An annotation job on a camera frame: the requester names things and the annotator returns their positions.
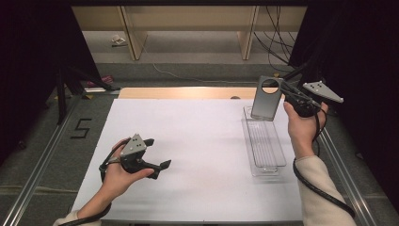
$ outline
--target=white table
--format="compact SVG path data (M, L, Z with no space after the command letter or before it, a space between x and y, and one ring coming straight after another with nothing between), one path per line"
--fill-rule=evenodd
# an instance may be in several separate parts
M98 167L120 139L154 138L143 159L171 159L157 180L143 179L113 201L103 219L146 223L259 223L300 221L292 171L288 119L279 107L275 125L287 166L277 181L251 175L243 107L253 100L118 99L109 112L73 209L101 185Z

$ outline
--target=person's right hand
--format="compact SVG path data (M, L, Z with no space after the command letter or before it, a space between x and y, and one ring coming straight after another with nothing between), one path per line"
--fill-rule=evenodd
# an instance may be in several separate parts
M290 135L291 142L295 151L297 159L305 156L314 155L311 144L316 134L316 118L300 117L294 107L288 102L284 102L284 109L288 115L288 134ZM328 105L322 103L322 109L327 112ZM318 112L320 121L320 128L323 128L326 123L326 114L323 111Z

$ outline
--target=person's left hand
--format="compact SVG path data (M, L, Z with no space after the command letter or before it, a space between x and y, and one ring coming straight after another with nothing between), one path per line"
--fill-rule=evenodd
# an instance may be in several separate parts
M123 140L118 142L112 149L120 145ZM123 150L124 146L125 145L121 145L114 152L113 157L120 157L120 152ZM100 189L109 194L111 198L115 199L123 194L132 183L148 177L151 174L153 174L153 169L142 169L135 173L129 173L123 169L120 163L109 164L106 170L103 185Z

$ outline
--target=floor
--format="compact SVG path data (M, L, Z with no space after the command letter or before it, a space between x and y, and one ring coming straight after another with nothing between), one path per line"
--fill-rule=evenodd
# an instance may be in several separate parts
M115 87L256 87L260 75L283 76L292 69L268 54L256 39L252 44L250 59L243 60L234 32L150 32L145 50L137 61L130 58L129 50L122 46L124 43L112 47L115 44L112 37L118 34L124 38L123 32L84 34L101 75L113 75ZM262 32L257 34L269 47L270 39ZM272 50L286 59L289 54L284 54L282 48L285 52L287 48L290 50L288 45L294 44L296 34L281 35L287 47L273 43ZM68 123L62 128L56 125L57 105L54 93L46 103L48 108L43 109L35 126L24 138L27 147L14 152L0 168L1 222L6 219L7 212L18 198L22 187L29 181L36 164L42 159L41 155L51 148L50 144L54 145L55 150L48 155L45 170L24 207L24 214L18 219L19 225L51 225L56 218L61 218L70 211L96 141L102 132L107 112L118 94L90 93L82 98L67 96L70 112ZM83 136L82 131L75 130L78 123L89 128L85 138L72 138ZM357 149L341 124L339 115L328 118L327 129L375 221L374 224L364 224L357 218L357 224L399 225L398 214L373 174L355 156ZM49 143L49 140L55 140L53 134L57 130L60 136L56 143ZM321 156L337 188L348 200L340 175L324 149ZM105 222L104 225L120 224ZM302 223L285 222L279 225L296 226Z

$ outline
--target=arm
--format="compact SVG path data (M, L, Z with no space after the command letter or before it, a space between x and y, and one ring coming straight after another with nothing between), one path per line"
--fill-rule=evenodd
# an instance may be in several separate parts
M120 156L123 147L124 145L120 146L113 156ZM108 165L104 182L90 201L88 201L80 210L68 214L66 218L58 219L54 226L101 213L109 203L122 195L132 183L150 176L152 173L153 169L143 169L131 174L126 172L119 163ZM97 226L101 225L101 222L98 220L85 225Z
M289 118L288 133L297 159L295 161L297 169L311 184L344 202L343 196L337 191L328 175L326 165L313 152L311 144L316 134L315 117L299 117L294 108L286 102L284 109ZM322 103L322 109L327 112L327 105ZM323 128L326 123L326 116L320 111L318 117L320 127ZM298 181L298 186L305 225L356 225L351 216L343 209L314 193L300 181Z

